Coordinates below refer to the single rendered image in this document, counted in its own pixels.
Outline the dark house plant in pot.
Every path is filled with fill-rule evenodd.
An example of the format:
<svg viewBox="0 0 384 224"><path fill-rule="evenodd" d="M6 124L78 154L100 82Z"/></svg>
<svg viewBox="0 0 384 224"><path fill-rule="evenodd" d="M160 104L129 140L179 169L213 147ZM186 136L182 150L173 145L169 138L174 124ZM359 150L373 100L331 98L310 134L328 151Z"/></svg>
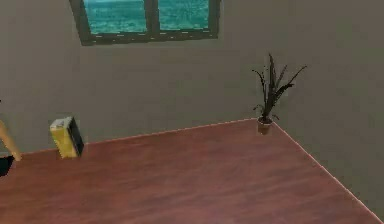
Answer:
<svg viewBox="0 0 384 224"><path fill-rule="evenodd" d="M263 103L257 104L253 110L260 110L260 115L257 117L257 131L261 135L267 135L274 120L279 120L276 114L272 113L273 108L280 100L283 93L294 86L294 80L297 76L307 68L307 65L302 66L287 83L282 84L282 79L287 72L287 65L280 72L277 72L275 60L271 53L268 54L268 62L264 66L264 71L255 70L258 75L262 94Z"/></svg>

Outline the yellow bin with black side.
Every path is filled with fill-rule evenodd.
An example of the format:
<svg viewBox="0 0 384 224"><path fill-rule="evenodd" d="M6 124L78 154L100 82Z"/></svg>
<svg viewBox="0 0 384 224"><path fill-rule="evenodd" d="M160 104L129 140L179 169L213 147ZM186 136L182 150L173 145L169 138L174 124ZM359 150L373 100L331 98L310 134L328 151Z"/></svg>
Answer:
<svg viewBox="0 0 384 224"><path fill-rule="evenodd" d="M50 133L62 158L81 156L84 143L73 116L54 120L50 125Z"/></svg>

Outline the dark framed window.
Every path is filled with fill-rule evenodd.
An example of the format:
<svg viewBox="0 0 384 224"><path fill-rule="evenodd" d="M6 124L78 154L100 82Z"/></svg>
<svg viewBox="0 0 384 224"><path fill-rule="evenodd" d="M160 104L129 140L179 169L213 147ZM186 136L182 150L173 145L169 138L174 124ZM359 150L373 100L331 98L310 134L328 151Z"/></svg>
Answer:
<svg viewBox="0 0 384 224"><path fill-rule="evenodd" d="M67 0L83 46L219 36L221 0Z"/></svg>

